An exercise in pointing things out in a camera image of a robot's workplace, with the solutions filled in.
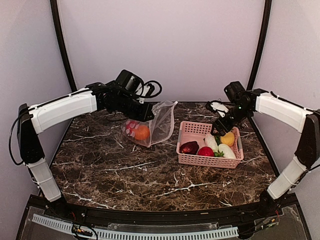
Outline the red toy apple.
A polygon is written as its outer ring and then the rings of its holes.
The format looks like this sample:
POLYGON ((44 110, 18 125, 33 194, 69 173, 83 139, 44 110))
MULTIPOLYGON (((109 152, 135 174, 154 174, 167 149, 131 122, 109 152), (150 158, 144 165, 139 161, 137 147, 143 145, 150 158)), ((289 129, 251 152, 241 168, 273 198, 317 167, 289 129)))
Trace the red toy apple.
POLYGON ((139 126, 139 122, 138 121, 135 121, 135 120, 127 120, 125 122, 125 129, 124 129, 124 132, 127 134, 127 135, 130 135, 134 129, 137 129, 139 126))

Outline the white toy radish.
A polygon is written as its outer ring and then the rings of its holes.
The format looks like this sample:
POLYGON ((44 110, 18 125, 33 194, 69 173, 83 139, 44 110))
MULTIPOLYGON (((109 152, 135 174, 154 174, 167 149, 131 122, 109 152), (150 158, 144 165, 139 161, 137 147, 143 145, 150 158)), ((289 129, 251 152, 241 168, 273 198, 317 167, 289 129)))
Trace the white toy radish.
POLYGON ((224 158, 236 159, 235 153, 233 152, 233 150, 227 144, 224 144, 224 143, 219 144, 218 145, 218 151, 220 153, 223 153, 223 157, 224 158))

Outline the orange toy fruit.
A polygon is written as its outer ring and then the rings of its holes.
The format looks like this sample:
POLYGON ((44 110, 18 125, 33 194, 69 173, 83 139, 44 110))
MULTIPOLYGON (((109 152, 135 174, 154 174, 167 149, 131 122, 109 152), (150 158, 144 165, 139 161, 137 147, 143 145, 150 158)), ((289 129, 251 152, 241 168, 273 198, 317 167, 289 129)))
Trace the orange toy fruit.
POLYGON ((134 138, 138 141, 147 140, 150 136, 150 129, 146 125, 139 125, 133 129, 134 138))

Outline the red toy pomegranate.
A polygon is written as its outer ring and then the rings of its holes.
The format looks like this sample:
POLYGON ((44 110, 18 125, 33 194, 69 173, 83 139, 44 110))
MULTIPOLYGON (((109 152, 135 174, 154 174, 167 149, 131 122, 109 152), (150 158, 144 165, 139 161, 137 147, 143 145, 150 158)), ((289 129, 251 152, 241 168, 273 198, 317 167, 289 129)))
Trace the red toy pomegranate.
POLYGON ((204 157, 214 157, 215 153, 211 147, 204 146, 198 150, 197 155, 204 156, 204 157))

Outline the white toy cabbage with leaves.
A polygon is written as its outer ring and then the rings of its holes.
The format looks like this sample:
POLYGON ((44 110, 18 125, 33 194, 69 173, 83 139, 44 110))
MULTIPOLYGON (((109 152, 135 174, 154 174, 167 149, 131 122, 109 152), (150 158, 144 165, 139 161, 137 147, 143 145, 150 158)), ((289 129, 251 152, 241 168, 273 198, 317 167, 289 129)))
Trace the white toy cabbage with leaves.
POLYGON ((214 152, 219 152, 219 145, 216 141, 215 136, 207 133, 204 138, 204 142, 207 147, 210 147, 214 152))

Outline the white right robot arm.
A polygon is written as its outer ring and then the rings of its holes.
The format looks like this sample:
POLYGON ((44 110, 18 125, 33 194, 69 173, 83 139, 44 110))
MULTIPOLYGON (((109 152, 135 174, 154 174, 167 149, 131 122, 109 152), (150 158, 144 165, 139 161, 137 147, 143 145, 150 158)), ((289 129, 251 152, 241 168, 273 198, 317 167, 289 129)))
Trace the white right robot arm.
POLYGON ((244 90, 234 83, 224 89, 230 102, 209 101, 207 109, 218 112, 212 133, 224 136, 236 124, 253 114, 263 138, 271 149, 281 173, 269 185, 268 197, 255 205, 255 213, 266 217, 275 208, 274 201, 296 186, 314 169, 320 158, 320 111, 290 102, 263 89, 244 90))

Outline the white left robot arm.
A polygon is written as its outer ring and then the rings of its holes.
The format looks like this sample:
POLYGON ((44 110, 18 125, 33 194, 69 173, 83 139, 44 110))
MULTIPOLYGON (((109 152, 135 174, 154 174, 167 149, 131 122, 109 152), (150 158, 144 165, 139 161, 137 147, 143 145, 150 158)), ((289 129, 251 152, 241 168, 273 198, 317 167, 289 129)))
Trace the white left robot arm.
POLYGON ((22 163, 58 217, 67 218, 71 208, 61 199, 63 194, 49 167, 40 135, 75 117, 102 110, 147 122, 154 118, 152 104, 145 101, 152 91, 150 84, 139 83, 128 90, 115 81, 97 82, 44 103, 20 106, 17 140, 22 163))

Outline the clear zip top bag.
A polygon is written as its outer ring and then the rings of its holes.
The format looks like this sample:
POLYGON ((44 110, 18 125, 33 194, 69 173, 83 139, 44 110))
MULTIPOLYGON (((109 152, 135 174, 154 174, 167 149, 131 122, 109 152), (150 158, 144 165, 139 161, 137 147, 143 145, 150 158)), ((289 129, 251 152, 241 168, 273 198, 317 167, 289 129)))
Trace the clear zip top bag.
POLYGON ((125 133, 125 123, 121 126, 122 135, 132 141, 135 144, 141 145, 143 147, 151 147, 152 145, 162 143, 168 140, 174 131, 175 126, 175 118, 174 118, 174 109, 178 104, 177 101, 172 102, 169 100, 165 100, 155 104, 152 108, 152 112, 154 114, 154 119, 139 122, 139 125, 145 125, 150 130, 150 136, 146 140, 136 140, 134 138, 135 133, 132 132, 130 135, 125 133))

